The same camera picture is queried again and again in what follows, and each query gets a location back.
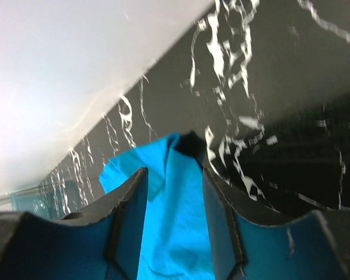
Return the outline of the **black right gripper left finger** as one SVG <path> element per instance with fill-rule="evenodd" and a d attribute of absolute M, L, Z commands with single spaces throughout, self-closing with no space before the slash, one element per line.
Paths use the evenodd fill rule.
<path fill-rule="evenodd" d="M 0 279 L 136 279 L 148 170 L 61 220 L 0 212 Z"/>

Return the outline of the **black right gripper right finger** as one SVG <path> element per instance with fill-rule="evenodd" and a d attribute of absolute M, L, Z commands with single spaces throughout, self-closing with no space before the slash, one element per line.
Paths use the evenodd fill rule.
<path fill-rule="evenodd" d="M 208 169 L 202 186 L 216 279 L 350 279 L 350 211 L 293 219 Z"/>

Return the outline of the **blue t shirt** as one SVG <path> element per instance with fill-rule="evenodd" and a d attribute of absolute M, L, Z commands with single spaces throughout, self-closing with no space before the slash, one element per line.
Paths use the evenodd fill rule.
<path fill-rule="evenodd" d="M 138 279 L 214 279 L 202 190 L 206 142 L 194 131 L 172 133 L 106 163 L 105 193 L 146 167 L 148 196 Z"/>

